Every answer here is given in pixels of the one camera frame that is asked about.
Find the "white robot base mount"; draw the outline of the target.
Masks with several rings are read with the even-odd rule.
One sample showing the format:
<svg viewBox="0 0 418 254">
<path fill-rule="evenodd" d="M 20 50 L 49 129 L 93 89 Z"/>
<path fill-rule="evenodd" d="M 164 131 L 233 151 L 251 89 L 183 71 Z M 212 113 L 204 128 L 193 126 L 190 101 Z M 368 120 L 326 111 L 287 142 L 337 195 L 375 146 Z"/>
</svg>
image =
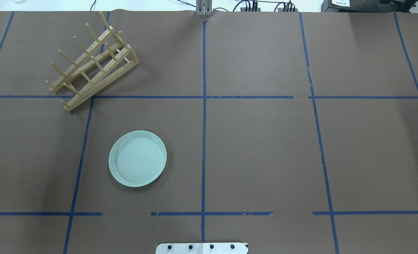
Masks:
<svg viewBox="0 0 418 254">
<path fill-rule="evenodd" d="M 162 243 L 156 254 L 248 254 L 248 244 L 241 242 Z"/>
</svg>

